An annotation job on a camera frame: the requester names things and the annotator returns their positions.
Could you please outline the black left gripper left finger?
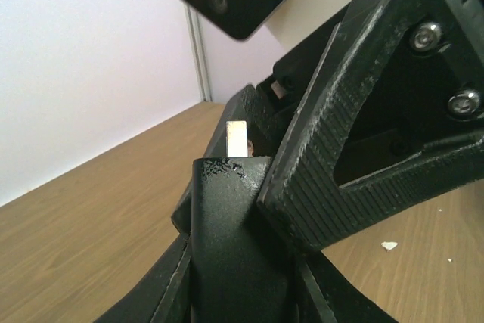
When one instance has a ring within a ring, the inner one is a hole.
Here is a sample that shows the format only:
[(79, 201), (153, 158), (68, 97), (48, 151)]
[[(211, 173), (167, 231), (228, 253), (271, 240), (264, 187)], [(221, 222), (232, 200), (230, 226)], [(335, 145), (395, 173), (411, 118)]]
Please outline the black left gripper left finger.
[(145, 276), (97, 322), (189, 322), (191, 242), (179, 235)]

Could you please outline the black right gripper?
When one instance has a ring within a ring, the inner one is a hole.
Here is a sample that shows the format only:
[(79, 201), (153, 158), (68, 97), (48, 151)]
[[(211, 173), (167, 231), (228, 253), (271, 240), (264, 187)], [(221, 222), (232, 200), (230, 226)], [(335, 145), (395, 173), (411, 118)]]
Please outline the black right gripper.
[(272, 79), (283, 119), (302, 100), (258, 205), (295, 249), (483, 177), (480, 0), (351, 0)]

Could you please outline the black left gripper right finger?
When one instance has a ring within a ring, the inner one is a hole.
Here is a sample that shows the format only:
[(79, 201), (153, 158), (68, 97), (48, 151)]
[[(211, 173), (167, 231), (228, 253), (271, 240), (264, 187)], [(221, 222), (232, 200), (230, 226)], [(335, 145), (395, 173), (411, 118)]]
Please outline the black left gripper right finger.
[(321, 252), (294, 261), (301, 322), (384, 323), (395, 319), (356, 289)]

